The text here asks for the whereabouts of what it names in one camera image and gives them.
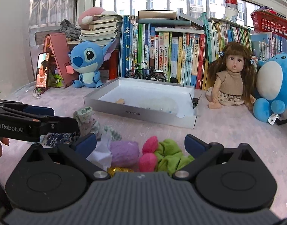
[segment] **doll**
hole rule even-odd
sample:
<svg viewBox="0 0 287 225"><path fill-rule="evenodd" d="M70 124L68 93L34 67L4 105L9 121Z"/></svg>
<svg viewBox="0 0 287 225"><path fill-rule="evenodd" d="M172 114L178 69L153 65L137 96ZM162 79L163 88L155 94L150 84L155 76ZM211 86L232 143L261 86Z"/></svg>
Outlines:
<svg viewBox="0 0 287 225"><path fill-rule="evenodd" d="M255 102L252 93L256 82L252 54L238 42L230 42L219 53L219 58L209 64L208 76L214 86L206 92L210 109L241 105L252 110Z"/></svg>

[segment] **gold wrapper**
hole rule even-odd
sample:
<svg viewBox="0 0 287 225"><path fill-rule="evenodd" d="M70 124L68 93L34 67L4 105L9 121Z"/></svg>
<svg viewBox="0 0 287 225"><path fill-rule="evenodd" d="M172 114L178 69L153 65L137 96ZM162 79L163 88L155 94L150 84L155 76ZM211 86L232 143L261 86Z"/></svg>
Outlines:
<svg viewBox="0 0 287 225"><path fill-rule="evenodd" d="M107 171L111 177L113 177L114 174L117 172L124 172L124 173L133 173L134 172L132 169L122 168L122 167L110 167L107 169Z"/></svg>

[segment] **smartphone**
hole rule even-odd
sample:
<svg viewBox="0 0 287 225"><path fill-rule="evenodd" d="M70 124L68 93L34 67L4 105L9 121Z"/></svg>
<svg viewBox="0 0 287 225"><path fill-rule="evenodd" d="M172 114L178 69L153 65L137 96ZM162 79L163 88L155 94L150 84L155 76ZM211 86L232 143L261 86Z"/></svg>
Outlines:
<svg viewBox="0 0 287 225"><path fill-rule="evenodd" d="M49 86L49 59L49 52L44 52L38 55L35 88L41 92L45 92Z"/></svg>

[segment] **stitch plush nose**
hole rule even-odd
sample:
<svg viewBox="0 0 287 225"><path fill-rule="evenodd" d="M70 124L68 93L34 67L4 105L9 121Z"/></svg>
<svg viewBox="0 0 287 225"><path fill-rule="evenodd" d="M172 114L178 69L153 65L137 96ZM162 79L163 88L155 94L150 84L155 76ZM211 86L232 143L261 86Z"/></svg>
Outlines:
<svg viewBox="0 0 287 225"><path fill-rule="evenodd" d="M75 57L73 58L73 64L75 64L77 67L80 67L83 63L83 60L81 57Z"/></svg>

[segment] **gray ribbed surface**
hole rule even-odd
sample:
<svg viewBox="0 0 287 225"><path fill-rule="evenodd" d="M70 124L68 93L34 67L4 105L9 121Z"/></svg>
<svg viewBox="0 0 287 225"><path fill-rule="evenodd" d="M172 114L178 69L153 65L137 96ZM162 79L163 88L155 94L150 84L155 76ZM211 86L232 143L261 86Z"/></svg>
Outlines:
<svg viewBox="0 0 287 225"><path fill-rule="evenodd" d="M272 225L268 209L251 214L218 210L204 202L186 181L167 173L117 173L93 182L74 205L51 213L14 210L9 225Z"/></svg>

